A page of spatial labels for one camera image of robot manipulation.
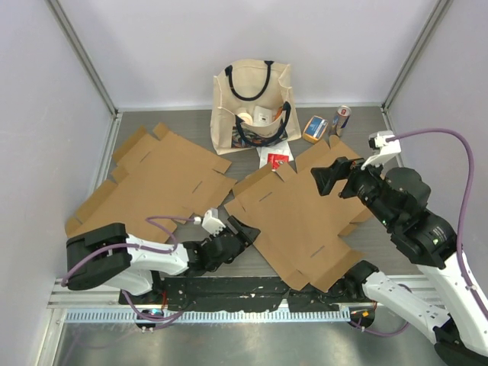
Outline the brown cardboard box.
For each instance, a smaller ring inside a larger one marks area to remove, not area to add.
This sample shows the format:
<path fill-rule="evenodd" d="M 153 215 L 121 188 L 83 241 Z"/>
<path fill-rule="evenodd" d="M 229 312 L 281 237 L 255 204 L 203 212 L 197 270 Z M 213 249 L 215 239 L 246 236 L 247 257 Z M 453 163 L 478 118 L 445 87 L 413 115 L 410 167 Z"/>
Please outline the brown cardboard box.
<path fill-rule="evenodd" d="M 362 253 L 343 241 L 371 218 L 357 198 L 341 199 L 344 182 L 320 196 L 311 169 L 328 167 L 338 157 L 358 158 L 337 136 L 296 156 L 295 165 L 265 166 L 236 184 L 225 205 L 230 216 L 260 230 L 254 246 L 294 290 L 308 284 L 326 292 Z"/>

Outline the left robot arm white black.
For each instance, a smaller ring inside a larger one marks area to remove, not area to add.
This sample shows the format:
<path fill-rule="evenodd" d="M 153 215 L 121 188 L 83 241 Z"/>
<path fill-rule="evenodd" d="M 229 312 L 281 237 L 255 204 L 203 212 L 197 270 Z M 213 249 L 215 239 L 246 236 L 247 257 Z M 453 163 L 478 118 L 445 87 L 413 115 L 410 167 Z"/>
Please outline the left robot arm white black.
<path fill-rule="evenodd" d="M 191 278 L 214 272 L 232 263 L 261 233 L 234 216 L 223 222 L 214 208 L 191 222 L 209 236 L 201 241 L 151 242 L 128 233 L 123 223 L 74 236 L 66 243 L 67 273 L 61 285 L 71 291 L 105 285 L 153 304 L 162 295 L 157 275 Z"/>

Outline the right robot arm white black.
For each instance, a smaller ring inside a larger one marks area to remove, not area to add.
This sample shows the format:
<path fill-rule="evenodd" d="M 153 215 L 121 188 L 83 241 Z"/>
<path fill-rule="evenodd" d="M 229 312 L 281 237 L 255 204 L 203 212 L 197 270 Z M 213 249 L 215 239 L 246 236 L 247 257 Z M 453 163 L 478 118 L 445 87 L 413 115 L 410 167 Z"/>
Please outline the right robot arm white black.
<path fill-rule="evenodd" d="M 354 301 L 377 301 L 420 331 L 447 365 L 487 363 L 487 319 L 463 284 L 458 235 L 427 208 L 430 187 L 413 169 L 364 166 L 363 159 L 337 158 L 310 170 L 322 196 L 345 181 L 343 199 L 356 197 L 378 219 L 391 242 L 428 278 L 441 300 L 432 305 L 399 286 L 377 267 L 361 261 L 348 272 L 345 294 Z"/>

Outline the white box in bag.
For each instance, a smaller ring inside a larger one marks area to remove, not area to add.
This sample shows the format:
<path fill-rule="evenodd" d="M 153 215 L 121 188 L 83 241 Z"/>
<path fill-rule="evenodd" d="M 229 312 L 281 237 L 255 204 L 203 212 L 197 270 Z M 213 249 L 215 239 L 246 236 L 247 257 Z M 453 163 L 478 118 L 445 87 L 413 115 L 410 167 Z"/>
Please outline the white box in bag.
<path fill-rule="evenodd" d="M 265 127 L 274 121 L 272 109 L 256 106 L 253 111 L 253 125 L 256 127 Z"/>

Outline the white red packet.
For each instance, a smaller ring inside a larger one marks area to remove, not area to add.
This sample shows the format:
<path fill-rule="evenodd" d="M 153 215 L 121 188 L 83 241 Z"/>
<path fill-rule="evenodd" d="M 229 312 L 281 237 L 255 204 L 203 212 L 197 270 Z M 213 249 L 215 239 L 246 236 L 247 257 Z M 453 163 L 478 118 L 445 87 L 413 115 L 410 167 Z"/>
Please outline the white red packet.
<path fill-rule="evenodd" d="M 259 168 L 271 163 L 271 169 L 275 170 L 286 162 L 292 162 L 294 157 L 287 141 L 273 146 L 265 146 L 256 149 L 259 156 Z"/>

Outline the silver blue drink can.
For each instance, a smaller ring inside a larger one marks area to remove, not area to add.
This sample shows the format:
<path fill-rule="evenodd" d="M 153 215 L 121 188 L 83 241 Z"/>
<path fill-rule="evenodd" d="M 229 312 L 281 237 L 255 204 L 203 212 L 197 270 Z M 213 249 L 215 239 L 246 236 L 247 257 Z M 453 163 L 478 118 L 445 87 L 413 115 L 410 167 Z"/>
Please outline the silver blue drink can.
<path fill-rule="evenodd" d="M 351 114 L 352 111 L 350 107 L 346 105 L 339 106 L 335 112 L 334 118 L 332 119 L 329 135 L 341 137 Z"/>

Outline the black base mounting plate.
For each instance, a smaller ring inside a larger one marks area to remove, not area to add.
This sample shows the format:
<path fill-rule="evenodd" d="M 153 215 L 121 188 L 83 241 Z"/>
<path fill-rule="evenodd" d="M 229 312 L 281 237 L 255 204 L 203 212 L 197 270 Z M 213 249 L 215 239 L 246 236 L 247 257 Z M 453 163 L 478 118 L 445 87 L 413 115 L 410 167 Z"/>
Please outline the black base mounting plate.
<path fill-rule="evenodd" d="M 327 291 L 311 285 L 293 290 L 278 277 L 166 278 L 147 294 L 130 299 L 135 305 L 167 306 L 171 311 L 235 313 L 274 312 L 283 300 L 292 313 L 337 310 L 341 303 L 369 303 L 359 286 L 341 278 Z"/>

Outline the orange item in bag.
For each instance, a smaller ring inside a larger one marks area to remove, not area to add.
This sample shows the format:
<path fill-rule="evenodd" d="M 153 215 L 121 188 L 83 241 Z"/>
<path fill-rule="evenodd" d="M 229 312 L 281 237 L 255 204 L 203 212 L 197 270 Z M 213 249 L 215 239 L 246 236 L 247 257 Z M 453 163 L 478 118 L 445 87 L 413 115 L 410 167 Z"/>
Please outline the orange item in bag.
<path fill-rule="evenodd" d="M 274 119 L 275 119 L 275 120 L 276 120 L 276 119 L 278 119 L 278 118 L 281 116 L 282 111 L 283 111 L 283 107 L 281 106 L 281 107 L 279 107 L 279 109 L 276 111 L 276 114 L 275 114 L 275 116 L 274 116 Z"/>

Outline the tape roll in bag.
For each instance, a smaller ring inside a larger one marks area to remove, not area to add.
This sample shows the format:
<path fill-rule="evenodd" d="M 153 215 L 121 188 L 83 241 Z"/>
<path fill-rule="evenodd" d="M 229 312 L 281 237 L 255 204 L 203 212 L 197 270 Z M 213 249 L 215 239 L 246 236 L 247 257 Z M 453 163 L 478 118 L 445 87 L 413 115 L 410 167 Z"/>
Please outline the tape roll in bag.
<path fill-rule="evenodd" d="M 238 108 L 236 110 L 236 116 L 238 116 L 240 119 L 242 119 L 246 124 L 253 125 L 253 117 L 246 110 L 246 108 Z"/>

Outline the flat spare cardboard blank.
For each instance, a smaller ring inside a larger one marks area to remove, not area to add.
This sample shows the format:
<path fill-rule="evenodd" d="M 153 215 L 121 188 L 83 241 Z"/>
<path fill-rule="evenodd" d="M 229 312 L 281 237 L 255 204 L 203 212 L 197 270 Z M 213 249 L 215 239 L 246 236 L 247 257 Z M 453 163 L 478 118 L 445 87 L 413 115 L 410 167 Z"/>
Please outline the flat spare cardboard blank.
<path fill-rule="evenodd" d="M 173 217 L 203 216 L 217 208 L 236 183 L 231 162 L 159 123 L 152 133 L 139 128 L 113 154 L 106 179 L 70 217 L 68 237 L 110 223 L 123 223 L 141 239 L 167 242 Z"/>

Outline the beige canvas tote bag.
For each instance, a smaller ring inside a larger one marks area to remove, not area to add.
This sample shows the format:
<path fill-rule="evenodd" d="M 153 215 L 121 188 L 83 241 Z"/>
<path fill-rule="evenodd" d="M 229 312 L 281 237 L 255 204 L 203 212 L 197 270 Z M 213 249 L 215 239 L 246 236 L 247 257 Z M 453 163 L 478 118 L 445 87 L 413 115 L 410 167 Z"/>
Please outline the beige canvas tote bag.
<path fill-rule="evenodd" d="M 252 115 L 256 106 L 281 116 L 265 127 L 246 124 L 238 108 Z M 301 138 L 301 128 L 291 87 L 291 65 L 271 60 L 241 59 L 213 77 L 210 137 L 218 155 L 273 146 Z"/>

